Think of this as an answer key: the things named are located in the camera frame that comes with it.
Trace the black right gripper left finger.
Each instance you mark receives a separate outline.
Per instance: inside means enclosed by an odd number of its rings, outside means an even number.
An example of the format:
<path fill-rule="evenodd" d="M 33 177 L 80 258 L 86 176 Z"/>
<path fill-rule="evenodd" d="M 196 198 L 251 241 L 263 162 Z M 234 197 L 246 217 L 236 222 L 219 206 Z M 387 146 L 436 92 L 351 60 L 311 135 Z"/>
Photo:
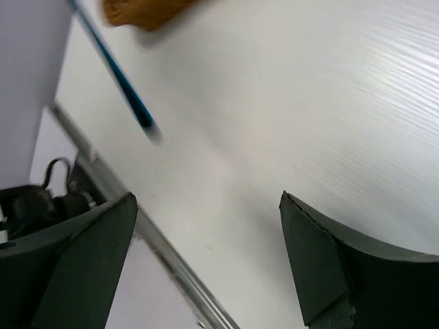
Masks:
<path fill-rule="evenodd" d="M 137 213 L 126 193 L 1 244 L 1 327 L 104 328 Z"/>

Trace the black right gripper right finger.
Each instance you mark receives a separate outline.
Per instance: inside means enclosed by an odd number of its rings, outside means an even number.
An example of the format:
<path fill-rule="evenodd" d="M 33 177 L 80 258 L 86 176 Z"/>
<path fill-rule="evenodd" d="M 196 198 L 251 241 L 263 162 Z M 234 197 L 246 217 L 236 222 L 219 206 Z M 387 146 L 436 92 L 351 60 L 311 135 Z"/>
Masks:
<path fill-rule="evenodd" d="M 438 327 L 436 255 L 372 238 L 289 193 L 279 210 L 306 327 Z"/>

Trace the blue iridescent fork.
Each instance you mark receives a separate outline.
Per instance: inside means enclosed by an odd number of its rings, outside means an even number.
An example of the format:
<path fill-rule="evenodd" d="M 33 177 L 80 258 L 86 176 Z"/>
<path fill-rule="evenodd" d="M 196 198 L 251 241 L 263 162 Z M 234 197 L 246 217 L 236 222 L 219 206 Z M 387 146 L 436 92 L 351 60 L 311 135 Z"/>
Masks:
<path fill-rule="evenodd" d="M 93 26 L 92 22 L 88 18 L 86 11 L 82 8 L 78 1 L 67 1 L 73 11 L 77 14 L 82 22 L 83 29 L 89 34 L 91 40 L 95 43 L 97 52 L 101 55 L 104 64 L 108 67 L 110 74 L 112 75 L 115 85 L 119 88 L 123 98 L 126 100 L 132 115 L 137 120 L 143 133 L 148 137 L 150 141 L 158 144 L 162 141 L 163 135 L 155 120 L 153 119 L 150 111 L 147 109 L 130 81 L 125 76 L 111 52 L 106 46 L 106 43 L 102 40 L 99 33 Z"/>

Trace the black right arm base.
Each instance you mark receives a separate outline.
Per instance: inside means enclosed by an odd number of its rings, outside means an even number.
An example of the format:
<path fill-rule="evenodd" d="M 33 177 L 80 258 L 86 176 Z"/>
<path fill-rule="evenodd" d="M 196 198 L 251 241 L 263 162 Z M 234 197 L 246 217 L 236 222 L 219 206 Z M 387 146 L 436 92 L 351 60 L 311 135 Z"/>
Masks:
<path fill-rule="evenodd" d="M 66 168 L 66 193 L 55 197 L 49 189 L 49 183 L 54 167 L 59 162 Z M 19 239 L 82 215 L 102 204 L 99 195 L 81 185 L 73 174 L 71 161 L 58 157 L 47 165 L 42 184 L 1 190 L 1 235 L 4 239 Z"/>

